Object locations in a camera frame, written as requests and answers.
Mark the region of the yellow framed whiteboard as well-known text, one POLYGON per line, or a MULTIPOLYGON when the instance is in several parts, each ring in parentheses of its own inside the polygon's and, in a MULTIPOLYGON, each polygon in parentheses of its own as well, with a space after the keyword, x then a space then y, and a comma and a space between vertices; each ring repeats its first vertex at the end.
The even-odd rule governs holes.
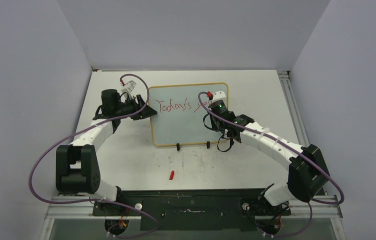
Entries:
POLYGON ((224 82, 152 86, 149 88, 149 106, 157 111, 150 118, 153 143, 158 147, 175 145, 199 145, 216 143, 219 132, 206 129, 210 119, 201 104, 209 105, 209 99, 200 92, 223 92, 229 95, 224 82))

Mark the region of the red marker cap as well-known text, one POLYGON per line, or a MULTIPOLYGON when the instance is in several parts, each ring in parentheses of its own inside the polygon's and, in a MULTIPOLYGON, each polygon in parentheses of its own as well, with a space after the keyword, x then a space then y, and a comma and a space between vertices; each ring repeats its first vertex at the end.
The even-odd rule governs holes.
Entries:
POLYGON ((174 175, 175 175, 175 171, 172 170, 171 173, 170 173, 169 179, 170 179, 170 180, 173 180, 174 175))

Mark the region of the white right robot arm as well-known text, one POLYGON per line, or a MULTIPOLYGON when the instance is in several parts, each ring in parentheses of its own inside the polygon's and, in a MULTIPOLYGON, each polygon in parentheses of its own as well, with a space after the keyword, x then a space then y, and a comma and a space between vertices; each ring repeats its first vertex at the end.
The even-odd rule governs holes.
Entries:
POLYGON ((287 181, 273 183, 265 189, 258 201, 261 212, 271 214, 290 200, 308 203, 328 182, 322 172, 329 171, 317 146, 303 146, 283 139, 244 114, 236 116, 223 100, 213 101, 209 110, 213 113, 210 116, 212 130, 256 148, 287 170, 287 181))

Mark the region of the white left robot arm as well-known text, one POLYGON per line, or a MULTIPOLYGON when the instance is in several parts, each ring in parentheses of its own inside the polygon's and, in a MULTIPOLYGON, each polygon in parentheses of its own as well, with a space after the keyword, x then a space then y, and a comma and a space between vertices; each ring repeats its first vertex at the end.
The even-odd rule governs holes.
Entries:
POLYGON ((118 197, 120 188, 102 180, 96 152, 119 127, 121 116, 129 115, 134 121, 158 114, 146 105, 141 95, 121 100, 115 89, 101 93, 102 104, 97 108, 91 129, 68 145, 56 149, 56 188, 60 193, 79 194, 107 200, 105 208, 112 215, 121 214, 125 201, 118 197))

